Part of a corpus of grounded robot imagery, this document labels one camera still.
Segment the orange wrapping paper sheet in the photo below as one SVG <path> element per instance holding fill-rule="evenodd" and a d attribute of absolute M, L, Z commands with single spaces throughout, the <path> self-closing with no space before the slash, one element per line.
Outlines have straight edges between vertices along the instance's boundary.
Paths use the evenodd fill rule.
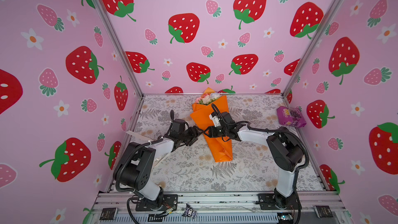
<path fill-rule="evenodd" d="M 215 100 L 214 104 L 223 112 L 229 112 L 229 106 L 226 96 L 221 96 Z M 198 128 L 205 130 L 213 126 L 213 121 L 209 118 L 213 109 L 210 105 L 203 105 L 196 100 L 192 105 L 193 113 L 190 115 Z M 222 138 L 209 138 L 204 135 L 207 145 L 212 153 L 215 162 L 227 162 L 233 160 L 232 142 L 224 142 Z"/>

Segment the white blue fake rose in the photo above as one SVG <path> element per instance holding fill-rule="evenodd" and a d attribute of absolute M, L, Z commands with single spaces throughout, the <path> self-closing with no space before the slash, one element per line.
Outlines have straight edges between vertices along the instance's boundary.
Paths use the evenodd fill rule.
<path fill-rule="evenodd" d="M 221 97 L 221 94 L 219 94 L 219 93 L 216 93 L 216 92 L 211 93 L 210 94 L 210 103 L 218 100 L 220 97 Z"/>

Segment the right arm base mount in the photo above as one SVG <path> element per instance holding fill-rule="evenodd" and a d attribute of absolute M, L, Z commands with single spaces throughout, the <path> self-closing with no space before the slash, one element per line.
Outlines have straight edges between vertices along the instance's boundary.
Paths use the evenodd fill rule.
<path fill-rule="evenodd" d="M 300 200 L 295 192 L 289 197 L 285 197 L 278 192 L 258 194 L 256 204 L 260 205 L 261 210 L 282 211 L 302 209 Z"/>

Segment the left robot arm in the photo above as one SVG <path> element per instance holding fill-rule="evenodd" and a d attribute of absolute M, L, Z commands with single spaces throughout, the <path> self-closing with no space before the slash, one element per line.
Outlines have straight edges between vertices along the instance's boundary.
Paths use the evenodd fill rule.
<path fill-rule="evenodd" d="M 192 146 L 204 133 L 182 119 L 175 119 L 173 111 L 170 116 L 171 123 L 164 135 L 154 141 L 128 144 L 114 169 L 117 192 L 129 192 L 157 205 L 161 204 L 164 192 L 161 186 L 150 179 L 153 167 L 181 146 Z"/>

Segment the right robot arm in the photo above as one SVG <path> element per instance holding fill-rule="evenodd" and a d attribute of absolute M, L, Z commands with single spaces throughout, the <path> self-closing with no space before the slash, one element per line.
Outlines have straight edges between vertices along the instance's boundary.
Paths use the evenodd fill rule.
<path fill-rule="evenodd" d="M 209 118 L 214 125 L 206 129 L 209 138 L 222 138 L 266 145 L 278 166 L 278 183 L 273 193 L 259 194 L 257 204 L 262 210 L 298 210 L 302 206 L 297 193 L 299 171 L 308 167 L 309 155 L 303 142 L 286 127 L 276 130 L 250 126 L 248 121 L 235 122 L 227 112 L 221 113 L 215 104 Z"/>

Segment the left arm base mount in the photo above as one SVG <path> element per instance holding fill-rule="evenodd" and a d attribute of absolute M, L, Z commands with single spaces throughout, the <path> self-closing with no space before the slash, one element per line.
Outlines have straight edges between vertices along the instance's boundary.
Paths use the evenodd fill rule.
<path fill-rule="evenodd" d="M 135 210 L 137 212 L 166 211 L 170 208 L 175 209 L 178 204 L 178 195 L 160 194 L 156 200 L 143 198 L 138 200 Z"/>

